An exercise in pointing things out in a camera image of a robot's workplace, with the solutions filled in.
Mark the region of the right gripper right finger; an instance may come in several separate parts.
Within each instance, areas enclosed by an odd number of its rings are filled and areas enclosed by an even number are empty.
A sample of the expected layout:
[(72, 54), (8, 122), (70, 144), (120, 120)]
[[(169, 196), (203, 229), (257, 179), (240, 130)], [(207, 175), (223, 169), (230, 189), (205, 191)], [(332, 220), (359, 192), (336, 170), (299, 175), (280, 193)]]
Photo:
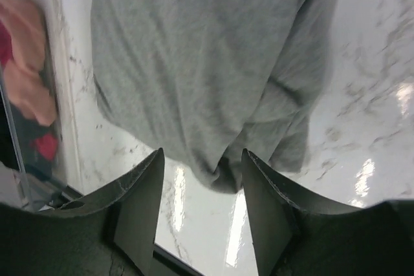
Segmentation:
[(412, 275), (413, 201), (354, 207), (321, 196), (243, 151), (260, 275)]

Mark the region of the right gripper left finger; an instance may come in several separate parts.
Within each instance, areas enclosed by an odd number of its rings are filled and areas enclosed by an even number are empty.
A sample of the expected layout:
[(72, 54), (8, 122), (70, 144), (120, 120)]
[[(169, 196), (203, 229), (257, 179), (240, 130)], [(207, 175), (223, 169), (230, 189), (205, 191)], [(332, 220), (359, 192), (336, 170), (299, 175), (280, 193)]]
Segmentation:
[(1, 206), (2, 275), (148, 275), (164, 153), (58, 209)]

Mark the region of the grey t shirt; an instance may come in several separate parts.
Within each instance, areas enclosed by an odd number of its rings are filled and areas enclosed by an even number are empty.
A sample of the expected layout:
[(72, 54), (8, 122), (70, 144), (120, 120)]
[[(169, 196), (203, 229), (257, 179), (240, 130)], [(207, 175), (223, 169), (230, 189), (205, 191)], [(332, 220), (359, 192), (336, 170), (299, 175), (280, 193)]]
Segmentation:
[(105, 118), (236, 193), (248, 149), (297, 173), (328, 71), (335, 0), (92, 0)]

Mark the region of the clear plastic bin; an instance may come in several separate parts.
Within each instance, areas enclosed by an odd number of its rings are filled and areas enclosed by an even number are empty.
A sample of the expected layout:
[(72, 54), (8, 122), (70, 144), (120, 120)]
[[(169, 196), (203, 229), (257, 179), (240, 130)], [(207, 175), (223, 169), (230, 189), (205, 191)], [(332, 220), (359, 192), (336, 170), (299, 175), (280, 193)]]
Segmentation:
[(58, 204), (77, 171), (61, 0), (1, 0), (1, 202)]

